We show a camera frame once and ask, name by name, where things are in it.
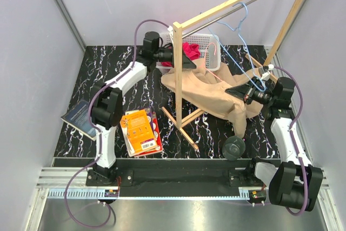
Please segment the pink wire hanger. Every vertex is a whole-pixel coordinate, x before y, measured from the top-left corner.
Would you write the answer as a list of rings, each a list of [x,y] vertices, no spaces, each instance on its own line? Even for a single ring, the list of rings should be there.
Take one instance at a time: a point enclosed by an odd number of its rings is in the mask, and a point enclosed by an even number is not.
[[[204,43],[201,50],[203,56],[202,66],[205,72],[213,76],[217,83],[222,82],[223,80],[215,74],[215,71],[221,66],[220,45],[215,42]]]

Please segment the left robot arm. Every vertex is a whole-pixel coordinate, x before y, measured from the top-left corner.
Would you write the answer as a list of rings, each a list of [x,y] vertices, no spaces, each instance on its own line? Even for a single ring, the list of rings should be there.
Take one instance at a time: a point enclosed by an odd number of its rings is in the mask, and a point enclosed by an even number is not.
[[[89,164],[87,185],[92,182],[110,186],[119,180],[115,167],[115,134],[123,116],[123,96],[139,81],[146,78],[157,62],[175,65],[173,43],[163,44],[159,33],[145,34],[143,45],[134,60],[114,78],[95,84],[88,117],[96,131],[96,157]]]

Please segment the red t shirt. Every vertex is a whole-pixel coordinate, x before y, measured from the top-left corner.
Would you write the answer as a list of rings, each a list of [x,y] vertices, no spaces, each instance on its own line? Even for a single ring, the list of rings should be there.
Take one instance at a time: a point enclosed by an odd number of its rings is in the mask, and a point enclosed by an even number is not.
[[[182,49],[186,57],[188,57],[192,61],[200,58],[201,56],[198,44],[189,44],[188,42],[184,42],[182,45]]]

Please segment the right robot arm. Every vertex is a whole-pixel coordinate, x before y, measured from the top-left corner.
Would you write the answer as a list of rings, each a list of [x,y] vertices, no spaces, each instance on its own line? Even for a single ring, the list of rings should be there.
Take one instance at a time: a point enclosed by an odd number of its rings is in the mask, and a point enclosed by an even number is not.
[[[297,116],[290,107],[291,97],[297,85],[288,77],[280,77],[273,90],[261,92],[251,83],[226,90],[245,104],[256,101],[263,105],[270,121],[271,132],[277,142],[281,164],[275,167],[269,162],[253,159],[245,172],[248,184],[257,186],[263,182],[269,191],[271,204],[283,206],[295,215],[313,210],[322,184],[323,173],[314,167],[306,156],[299,140]]]

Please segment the beige t shirt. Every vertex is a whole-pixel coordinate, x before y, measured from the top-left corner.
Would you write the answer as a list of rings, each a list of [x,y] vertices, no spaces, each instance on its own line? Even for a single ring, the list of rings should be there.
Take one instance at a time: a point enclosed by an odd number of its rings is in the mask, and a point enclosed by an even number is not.
[[[182,71],[182,97],[196,107],[233,124],[236,136],[243,138],[247,119],[259,115],[263,105],[242,100],[225,92],[226,89],[247,83],[245,74],[232,75],[227,64],[221,63],[216,71],[204,67],[204,59],[194,60],[196,69]]]

